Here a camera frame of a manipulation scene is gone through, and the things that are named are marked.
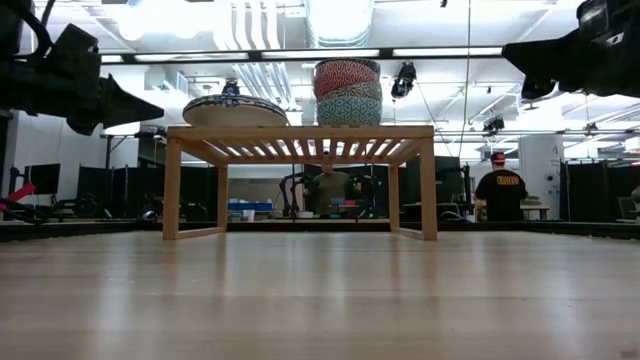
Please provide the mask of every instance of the blue box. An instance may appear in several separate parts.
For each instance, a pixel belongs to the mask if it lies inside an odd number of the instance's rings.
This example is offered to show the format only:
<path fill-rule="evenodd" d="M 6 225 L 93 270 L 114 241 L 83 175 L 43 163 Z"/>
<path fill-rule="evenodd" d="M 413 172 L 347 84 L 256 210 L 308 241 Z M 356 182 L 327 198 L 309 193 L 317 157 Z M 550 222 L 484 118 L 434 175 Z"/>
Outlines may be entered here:
<path fill-rule="evenodd" d="M 272 211 L 273 204 L 272 203 L 256 203 L 256 210 L 258 211 Z"/>
<path fill-rule="evenodd" d="M 256 205 L 254 203 L 238 203 L 238 210 L 255 210 Z"/>

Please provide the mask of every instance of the person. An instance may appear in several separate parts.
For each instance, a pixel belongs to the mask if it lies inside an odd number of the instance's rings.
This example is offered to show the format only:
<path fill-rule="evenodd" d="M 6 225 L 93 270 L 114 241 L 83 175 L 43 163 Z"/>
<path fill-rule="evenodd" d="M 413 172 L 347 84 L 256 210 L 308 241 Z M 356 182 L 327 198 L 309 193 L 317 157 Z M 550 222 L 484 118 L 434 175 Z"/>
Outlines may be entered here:
<path fill-rule="evenodd" d="M 313 179 L 318 184 L 318 194 L 315 198 L 315 212 L 319 215 L 331 214 L 331 199 L 344 199 L 346 186 L 350 177 L 343 172 L 335 171 L 333 165 L 322 165 L 322 174 Z"/>
<path fill-rule="evenodd" d="M 523 219 L 520 200 L 527 197 L 524 180 L 520 175 L 504 168 L 504 153 L 491 155 L 492 172 L 485 175 L 478 188 L 476 198 L 487 203 L 488 221 L 520 221 Z"/>

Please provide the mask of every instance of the black camera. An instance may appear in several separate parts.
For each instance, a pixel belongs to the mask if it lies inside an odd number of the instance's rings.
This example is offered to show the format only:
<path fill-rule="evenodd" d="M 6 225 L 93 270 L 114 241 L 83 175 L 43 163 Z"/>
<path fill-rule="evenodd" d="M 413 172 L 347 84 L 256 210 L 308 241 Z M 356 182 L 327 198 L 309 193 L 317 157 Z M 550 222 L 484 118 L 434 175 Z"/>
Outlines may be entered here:
<path fill-rule="evenodd" d="M 391 87 L 391 96 L 394 99 L 400 99 L 407 95 L 413 89 L 413 82 L 417 79 L 416 68 L 412 62 L 404 62 L 393 80 Z"/>
<path fill-rule="evenodd" d="M 70 24 L 51 41 L 45 24 L 54 2 L 49 0 L 40 22 L 32 0 L 0 0 L 0 109 L 63 117 L 84 135 L 100 123 L 108 128 L 164 116 L 163 109 L 122 90 L 112 76 L 100 77 L 95 37 Z M 38 47 L 18 56 L 23 20 Z"/>
<path fill-rule="evenodd" d="M 587 0 L 576 10 L 579 27 L 552 40 L 507 44 L 502 55 L 525 75 L 522 97 L 583 91 L 640 97 L 640 3 Z"/>

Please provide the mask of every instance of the stacked bowls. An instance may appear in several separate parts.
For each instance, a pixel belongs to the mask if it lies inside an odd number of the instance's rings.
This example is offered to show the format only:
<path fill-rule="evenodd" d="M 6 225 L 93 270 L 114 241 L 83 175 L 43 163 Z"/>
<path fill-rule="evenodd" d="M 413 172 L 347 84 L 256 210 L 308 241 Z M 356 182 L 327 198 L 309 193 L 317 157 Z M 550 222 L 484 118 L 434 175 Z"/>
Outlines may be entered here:
<path fill-rule="evenodd" d="M 321 61 L 316 65 L 313 92 L 319 125 L 380 125 L 382 89 L 380 65 L 375 61 Z"/>
<path fill-rule="evenodd" d="M 209 95 L 191 101 L 183 110 L 193 126 L 286 126 L 287 115 L 269 100 L 252 96 Z"/>

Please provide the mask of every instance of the red cap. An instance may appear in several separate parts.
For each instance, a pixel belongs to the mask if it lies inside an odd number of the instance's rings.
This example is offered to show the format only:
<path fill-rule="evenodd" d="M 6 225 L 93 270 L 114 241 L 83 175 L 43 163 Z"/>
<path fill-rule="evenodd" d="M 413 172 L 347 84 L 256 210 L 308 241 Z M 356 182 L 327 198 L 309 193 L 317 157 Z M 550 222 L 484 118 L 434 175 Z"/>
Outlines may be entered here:
<path fill-rule="evenodd" d="M 496 164 L 496 165 L 504 165 L 506 161 L 506 158 L 504 156 L 504 153 L 502 152 L 497 152 L 497 153 L 493 153 L 491 154 L 491 162 Z"/>

